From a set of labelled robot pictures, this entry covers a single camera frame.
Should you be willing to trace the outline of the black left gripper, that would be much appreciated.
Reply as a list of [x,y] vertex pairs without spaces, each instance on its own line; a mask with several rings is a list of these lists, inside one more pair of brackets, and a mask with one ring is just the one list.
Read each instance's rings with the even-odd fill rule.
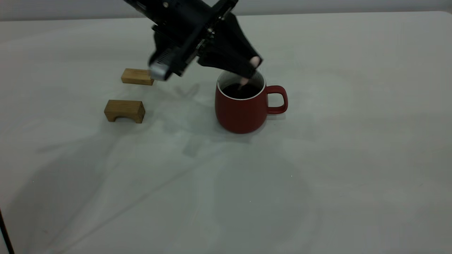
[[181,76],[216,27],[212,52],[199,56],[198,64],[252,78],[262,59],[244,35],[236,16],[228,14],[236,4],[236,0],[220,0],[213,6],[201,0],[154,0],[153,76]]

